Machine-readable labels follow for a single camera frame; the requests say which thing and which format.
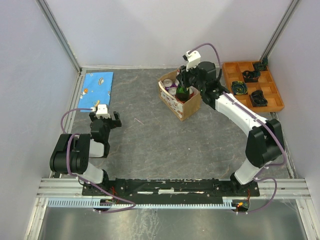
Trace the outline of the green glass bottle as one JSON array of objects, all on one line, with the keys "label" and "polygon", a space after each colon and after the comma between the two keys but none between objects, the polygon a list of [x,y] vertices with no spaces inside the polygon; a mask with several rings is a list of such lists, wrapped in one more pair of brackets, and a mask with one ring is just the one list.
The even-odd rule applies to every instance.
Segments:
[{"label": "green glass bottle", "polygon": [[176,88],[176,93],[175,93],[175,98],[182,102],[185,103],[186,101],[189,100],[190,96],[190,90],[188,87],[183,87],[180,84]]}]

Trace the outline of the red cola can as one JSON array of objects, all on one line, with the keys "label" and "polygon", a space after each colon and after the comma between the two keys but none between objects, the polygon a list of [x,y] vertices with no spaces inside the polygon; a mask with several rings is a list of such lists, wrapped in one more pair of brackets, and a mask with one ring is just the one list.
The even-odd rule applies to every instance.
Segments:
[{"label": "red cola can", "polygon": [[177,88],[176,87],[171,87],[168,89],[168,93],[174,98],[174,99],[177,99],[176,98],[176,92],[177,92]]},{"label": "red cola can", "polygon": [[190,99],[194,96],[195,93],[191,87],[188,90],[189,90],[189,97],[188,98]]}]

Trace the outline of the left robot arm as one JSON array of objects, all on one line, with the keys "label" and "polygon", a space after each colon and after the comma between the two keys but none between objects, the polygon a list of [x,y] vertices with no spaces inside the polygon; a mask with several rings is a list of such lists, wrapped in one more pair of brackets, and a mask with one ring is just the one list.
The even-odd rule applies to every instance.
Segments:
[{"label": "left robot arm", "polygon": [[50,157],[51,171],[76,176],[93,183],[93,189],[99,195],[106,195],[111,189],[109,176],[103,169],[89,163],[90,158],[107,158],[110,152],[109,136],[112,129],[122,126],[120,115],[117,111],[111,117],[97,117],[90,113],[90,133],[82,133],[71,139],[71,134],[60,135]]}]

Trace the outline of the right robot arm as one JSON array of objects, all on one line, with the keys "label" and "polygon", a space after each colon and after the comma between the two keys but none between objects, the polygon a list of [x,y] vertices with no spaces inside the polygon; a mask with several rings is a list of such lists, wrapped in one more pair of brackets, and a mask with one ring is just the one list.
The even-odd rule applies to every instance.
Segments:
[{"label": "right robot arm", "polygon": [[177,70],[176,79],[183,88],[197,89],[203,102],[228,117],[247,136],[243,164],[230,176],[229,189],[236,196],[247,191],[263,170],[275,167],[274,161],[283,157],[287,162],[281,124],[268,120],[244,106],[220,83],[221,73],[209,61],[200,62],[194,68],[183,65]]}]

